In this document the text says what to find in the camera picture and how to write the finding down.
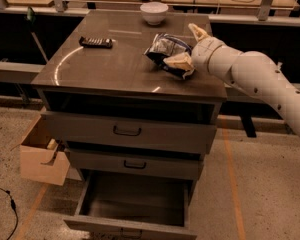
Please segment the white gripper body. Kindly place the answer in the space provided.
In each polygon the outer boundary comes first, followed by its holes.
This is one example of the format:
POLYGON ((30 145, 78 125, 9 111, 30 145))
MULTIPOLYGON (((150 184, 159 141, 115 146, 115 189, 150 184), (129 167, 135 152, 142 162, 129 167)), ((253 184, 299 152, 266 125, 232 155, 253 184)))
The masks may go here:
POLYGON ((199 41, 192 50, 191 60, 194 68, 199 72, 215 74, 224 67, 220 55, 215 52, 224 45, 224 42, 207 37, 199 41))

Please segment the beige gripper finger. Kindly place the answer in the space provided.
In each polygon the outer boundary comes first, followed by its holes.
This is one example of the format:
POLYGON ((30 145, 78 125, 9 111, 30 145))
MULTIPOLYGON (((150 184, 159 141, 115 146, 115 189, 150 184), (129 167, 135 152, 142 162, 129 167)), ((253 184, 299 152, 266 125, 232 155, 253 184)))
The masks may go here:
POLYGON ((192 34, 197 42, 203 41, 204 39, 210 37, 210 35, 204 29, 198 27, 194 23, 189 23, 188 28, 192 32, 192 34))
POLYGON ((163 60, 163 62, 170 68, 181 69, 184 71, 194 69, 191 56, 187 52, 167 57, 163 60))

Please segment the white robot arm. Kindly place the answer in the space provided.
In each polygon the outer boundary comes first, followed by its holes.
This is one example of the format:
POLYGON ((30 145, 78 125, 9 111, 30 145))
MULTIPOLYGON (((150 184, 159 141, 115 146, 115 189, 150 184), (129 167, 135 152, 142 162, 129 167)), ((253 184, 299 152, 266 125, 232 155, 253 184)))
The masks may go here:
POLYGON ((173 68, 208 72, 226 84, 271 106, 300 137, 300 90, 265 54, 242 52, 212 37, 197 25, 188 25, 197 44, 192 53, 180 53, 164 62, 173 68))

